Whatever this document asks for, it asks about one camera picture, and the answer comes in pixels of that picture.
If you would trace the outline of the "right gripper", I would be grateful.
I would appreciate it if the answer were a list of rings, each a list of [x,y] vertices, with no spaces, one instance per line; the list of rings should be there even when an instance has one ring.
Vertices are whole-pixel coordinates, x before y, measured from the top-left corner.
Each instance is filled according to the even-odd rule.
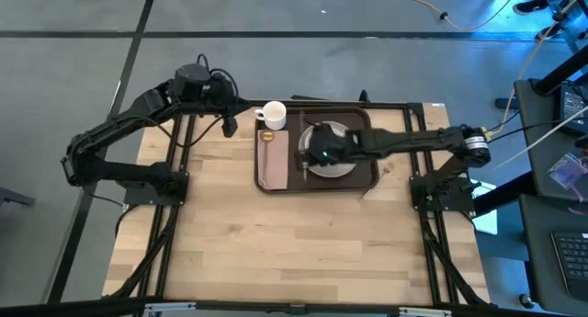
[[[328,164],[351,164],[353,161],[347,154],[347,139],[334,135],[328,124],[307,121],[305,130],[311,142],[308,152],[298,151],[298,168],[308,169],[310,166]]]

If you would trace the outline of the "white plate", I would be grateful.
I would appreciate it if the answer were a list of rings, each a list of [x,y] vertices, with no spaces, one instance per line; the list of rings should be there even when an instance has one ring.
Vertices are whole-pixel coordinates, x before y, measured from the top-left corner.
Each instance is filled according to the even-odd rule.
[[[310,147],[311,136],[308,137],[304,131],[304,151]],[[325,177],[325,178],[337,178],[350,173],[356,167],[355,164],[328,164],[328,165],[313,165],[308,168],[308,172],[314,175]]]

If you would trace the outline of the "gold spoon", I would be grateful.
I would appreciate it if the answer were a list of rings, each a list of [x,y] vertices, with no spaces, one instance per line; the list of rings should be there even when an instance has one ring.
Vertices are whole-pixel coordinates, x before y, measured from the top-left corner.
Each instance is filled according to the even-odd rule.
[[[263,169],[262,169],[262,185],[266,185],[266,177],[268,170],[268,147],[271,141],[274,140],[274,133],[271,130],[263,130],[260,139],[264,145],[263,147]]]

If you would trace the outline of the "beige napkin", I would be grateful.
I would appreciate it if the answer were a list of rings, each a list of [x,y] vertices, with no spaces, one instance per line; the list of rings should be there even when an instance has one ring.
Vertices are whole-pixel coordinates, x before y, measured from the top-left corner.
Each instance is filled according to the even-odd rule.
[[[274,140],[268,147],[268,170],[266,185],[262,185],[263,143],[260,139],[263,130],[257,132],[256,161],[257,183],[261,190],[285,190],[288,187],[288,144],[289,136],[286,130],[273,131]]]

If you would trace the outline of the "white mug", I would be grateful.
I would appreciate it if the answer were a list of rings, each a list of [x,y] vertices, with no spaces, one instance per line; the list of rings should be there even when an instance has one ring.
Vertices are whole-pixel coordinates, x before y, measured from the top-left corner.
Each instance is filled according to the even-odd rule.
[[[269,130],[282,130],[286,126],[287,108],[279,101],[270,101],[254,111],[255,118]]]

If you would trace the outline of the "dark brown tray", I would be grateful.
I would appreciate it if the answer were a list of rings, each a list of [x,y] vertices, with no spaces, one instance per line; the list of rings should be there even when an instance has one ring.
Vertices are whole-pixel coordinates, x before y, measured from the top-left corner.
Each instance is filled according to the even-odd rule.
[[[255,125],[254,143],[254,181],[259,190],[267,194],[329,192],[329,191],[367,191],[378,183],[379,169],[376,161],[355,164],[356,167],[347,175],[337,178],[325,178],[308,172],[307,183],[304,183],[302,171],[298,168],[298,143],[300,138],[301,111],[305,112],[305,129],[309,126],[307,121],[321,122],[325,120],[337,121],[348,127],[349,130],[369,129],[371,122],[369,115],[361,108],[354,107],[324,107],[289,108],[286,116],[286,130],[289,136],[288,144],[288,187],[285,190],[264,191],[257,183],[256,146],[257,132],[266,130],[265,124],[258,120]]]

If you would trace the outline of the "white paper sheet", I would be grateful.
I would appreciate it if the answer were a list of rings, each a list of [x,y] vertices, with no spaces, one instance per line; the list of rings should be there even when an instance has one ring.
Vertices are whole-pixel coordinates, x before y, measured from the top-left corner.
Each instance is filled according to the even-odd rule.
[[[485,182],[476,181],[476,184],[478,184],[478,186],[472,192],[473,198],[477,198],[495,189],[494,185]],[[490,235],[498,234],[498,220],[496,210],[481,216],[477,216],[475,213],[472,213],[471,219],[478,232],[483,232]]]

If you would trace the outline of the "black stand leg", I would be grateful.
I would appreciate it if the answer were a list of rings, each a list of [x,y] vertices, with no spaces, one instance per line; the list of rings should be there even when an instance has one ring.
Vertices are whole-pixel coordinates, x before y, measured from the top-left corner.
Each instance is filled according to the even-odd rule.
[[[533,174],[527,172],[473,199],[474,211],[477,216],[481,216],[514,201],[521,194],[535,195],[536,193]]]

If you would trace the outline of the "grey chair leg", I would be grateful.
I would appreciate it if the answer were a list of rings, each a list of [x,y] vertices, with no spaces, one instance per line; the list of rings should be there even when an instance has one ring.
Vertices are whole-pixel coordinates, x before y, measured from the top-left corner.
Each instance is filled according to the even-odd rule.
[[[16,191],[0,187],[0,207],[5,203],[17,203],[23,206],[32,206],[35,203],[35,199],[17,193]]]

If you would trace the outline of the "black crossbeam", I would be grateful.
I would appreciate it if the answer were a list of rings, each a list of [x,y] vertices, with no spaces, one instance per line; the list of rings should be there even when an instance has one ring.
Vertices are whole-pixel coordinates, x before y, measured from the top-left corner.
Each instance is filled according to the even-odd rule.
[[[326,303],[263,303],[238,301],[177,301],[161,300],[157,297],[105,298],[100,300],[68,301],[0,307],[0,317],[121,317],[143,312],[144,306],[158,302],[195,302],[194,311],[264,311],[283,312],[301,316],[310,313],[390,314],[398,317],[400,307],[422,307],[452,311],[453,317],[588,317],[588,312],[579,314],[543,313],[499,308],[495,305],[467,305],[437,303],[433,305],[373,305],[373,304],[326,304]]]

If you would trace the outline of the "person's foot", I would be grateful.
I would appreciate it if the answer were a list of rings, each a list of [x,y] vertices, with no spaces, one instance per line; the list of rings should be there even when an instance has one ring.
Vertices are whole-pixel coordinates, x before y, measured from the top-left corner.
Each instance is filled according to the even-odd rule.
[[[536,35],[537,40],[549,40],[558,37],[563,31],[564,27],[560,23],[556,23],[550,27],[541,29]]]
[[[549,3],[547,0],[530,0],[527,2],[516,3],[513,5],[513,11],[517,15],[525,16],[546,9],[548,6]]]

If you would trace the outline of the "black pole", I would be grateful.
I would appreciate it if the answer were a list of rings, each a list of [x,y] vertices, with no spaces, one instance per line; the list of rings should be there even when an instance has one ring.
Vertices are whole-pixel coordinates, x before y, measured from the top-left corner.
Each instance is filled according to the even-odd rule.
[[[588,45],[574,53],[542,79],[533,81],[531,86],[537,94],[548,95],[586,65],[588,65]]]

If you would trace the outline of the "black tablet device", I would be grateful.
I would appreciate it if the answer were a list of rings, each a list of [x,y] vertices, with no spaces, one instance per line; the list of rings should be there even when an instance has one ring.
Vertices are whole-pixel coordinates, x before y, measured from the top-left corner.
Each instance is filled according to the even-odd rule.
[[[557,106],[557,119],[564,121],[572,117],[583,108],[588,107],[588,88],[584,85],[562,85]],[[587,134],[588,110],[561,126],[560,130],[574,136]]]

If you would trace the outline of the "black keyboard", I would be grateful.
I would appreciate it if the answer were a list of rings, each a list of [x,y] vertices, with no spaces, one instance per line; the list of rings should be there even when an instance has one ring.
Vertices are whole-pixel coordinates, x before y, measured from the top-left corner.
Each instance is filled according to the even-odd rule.
[[[551,239],[566,291],[588,302],[588,232],[553,232]]]

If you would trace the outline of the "silver bracket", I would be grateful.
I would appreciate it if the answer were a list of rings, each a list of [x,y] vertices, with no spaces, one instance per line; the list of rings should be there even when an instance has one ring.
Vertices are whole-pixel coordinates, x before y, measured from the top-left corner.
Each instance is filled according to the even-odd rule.
[[[158,302],[144,306],[143,314],[147,317],[162,317],[165,312],[193,311],[197,308],[195,302]]]
[[[398,317],[453,317],[452,311],[422,308],[400,307]]]

